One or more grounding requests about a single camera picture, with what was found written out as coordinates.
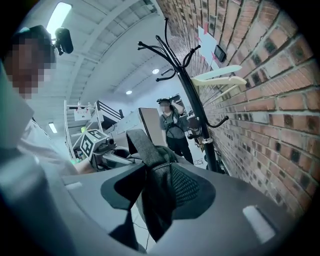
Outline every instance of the black metal coat hook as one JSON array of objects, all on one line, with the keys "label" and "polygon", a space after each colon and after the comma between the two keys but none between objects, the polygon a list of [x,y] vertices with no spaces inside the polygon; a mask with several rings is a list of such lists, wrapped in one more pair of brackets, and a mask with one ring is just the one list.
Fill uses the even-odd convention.
[{"label": "black metal coat hook", "polygon": [[212,125],[209,123],[205,110],[203,108],[203,105],[200,101],[199,95],[196,92],[196,89],[186,71],[186,67],[190,64],[191,58],[195,51],[199,49],[201,46],[198,45],[196,48],[191,49],[190,52],[184,57],[182,64],[178,60],[177,56],[175,55],[174,51],[170,48],[168,39],[167,39],[167,27],[168,27],[168,18],[165,18],[165,28],[164,28],[164,39],[165,42],[160,38],[160,36],[156,35],[155,38],[158,40],[160,46],[156,45],[146,45],[143,42],[138,42],[138,45],[141,46],[138,48],[138,50],[142,49],[149,49],[150,51],[158,54],[162,58],[164,58],[166,61],[168,61],[172,69],[174,71],[173,75],[169,77],[163,77],[163,78],[157,78],[156,81],[163,81],[171,79],[175,76],[175,74],[178,75],[181,84],[183,86],[183,89],[190,101],[191,107],[193,109],[193,112],[196,117],[199,119],[199,124],[201,128],[201,136],[203,137],[203,145],[205,154],[208,159],[208,169],[211,171],[216,172],[217,171],[217,161],[216,161],[216,155],[215,155],[215,148],[214,148],[214,140],[210,138],[208,126],[211,128],[217,128],[221,126],[225,121],[229,119],[228,116],[225,116],[224,119],[219,122],[217,125]]}]

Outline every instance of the camera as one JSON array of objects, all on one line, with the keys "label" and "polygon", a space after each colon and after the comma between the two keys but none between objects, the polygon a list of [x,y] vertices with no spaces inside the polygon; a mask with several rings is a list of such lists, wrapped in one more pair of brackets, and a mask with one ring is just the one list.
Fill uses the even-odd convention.
[{"label": "camera", "polygon": [[64,27],[59,27],[54,34],[55,42],[53,46],[58,50],[59,55],[62,55],[63,53],[72,53],[74,46],[72,44],[69,30]]},{"label": "camera", "polygon": [[171,101],[170,101],[168,98],[158,98],[158,99],[156,100],[156,102],[158,102],[159,104],[160,104],[161,102],[169,102],[169,103],[171,103]]}]

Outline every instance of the backpack strap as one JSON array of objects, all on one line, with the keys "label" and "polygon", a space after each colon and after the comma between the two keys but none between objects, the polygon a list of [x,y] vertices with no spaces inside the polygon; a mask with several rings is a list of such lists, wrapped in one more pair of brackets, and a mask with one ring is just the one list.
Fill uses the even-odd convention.
[{"label": "backpack strap", "polygon": [[[172,118],[174,117],[174,115],[176,115],[177,122],[180,122],[180,115],[179,115],[179,114],[177,115],[177,113],[175,112],[175,110],[176,110],[176,108],[174,108],[174,110],[172,111]],[[162,114],[162,115],[163,115],[163,117],[164,117],[164,120],[167,121],[168,116],[166,116],[165,114]],[[185,133],[185,131],[184,131],[180,126],[176,125],[175,123],[172,124],[172,127],[178,127],[183,133]],[[169,130],[170,130],[172,127],[169,128],[169,127],[167,126],[167,127],[165,128],[165,136],[167,136]]]},{"label": "backpack strap", "polygon": [[138,152],[149,168],[152,169],[167,162],[142,129],[127,130],[126,137],[130,154]]}]

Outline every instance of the white sign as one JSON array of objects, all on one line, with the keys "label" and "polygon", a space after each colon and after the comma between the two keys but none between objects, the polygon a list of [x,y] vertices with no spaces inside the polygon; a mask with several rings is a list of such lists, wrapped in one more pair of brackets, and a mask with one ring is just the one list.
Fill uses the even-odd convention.
[{"label": "white sign", "polygon": [[215,62],[215,49],[217,40],[208,33],[208,23],[204,24],[204,28],[198,26],[198,41],[201,48],[198,50],[204,57],[205,61],[213,70],[219,69],[218,64]]},{"label": "white sign", "polygon": [[83,120],[90,120],[91,113],[90,110],[86,108],[78,108],[74,110],[74,120],[75,121],[83,121]]}]

